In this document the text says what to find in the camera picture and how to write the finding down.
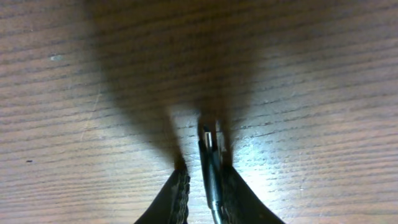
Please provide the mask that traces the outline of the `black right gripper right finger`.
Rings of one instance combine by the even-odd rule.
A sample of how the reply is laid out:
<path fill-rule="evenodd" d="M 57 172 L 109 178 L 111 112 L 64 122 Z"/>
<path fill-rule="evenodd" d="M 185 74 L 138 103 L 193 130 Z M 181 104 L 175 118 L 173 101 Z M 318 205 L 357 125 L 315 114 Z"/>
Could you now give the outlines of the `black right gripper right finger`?
<path fill-rule="evenodd" d="M 222 221 L 227 224 L 284 224 L 251 190 L 232 166 L 222 166 Z"/>

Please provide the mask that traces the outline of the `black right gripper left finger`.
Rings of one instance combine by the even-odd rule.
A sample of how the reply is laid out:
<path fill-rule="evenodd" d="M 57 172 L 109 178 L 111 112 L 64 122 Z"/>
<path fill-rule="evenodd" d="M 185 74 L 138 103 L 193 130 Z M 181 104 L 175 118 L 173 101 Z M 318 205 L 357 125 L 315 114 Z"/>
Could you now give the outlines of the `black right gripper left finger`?
<path fill-rule="evenodd" d="M 134 224 L 187 224 L 190 176 L 186 166 L 175 169 L 148 209 Z"/>

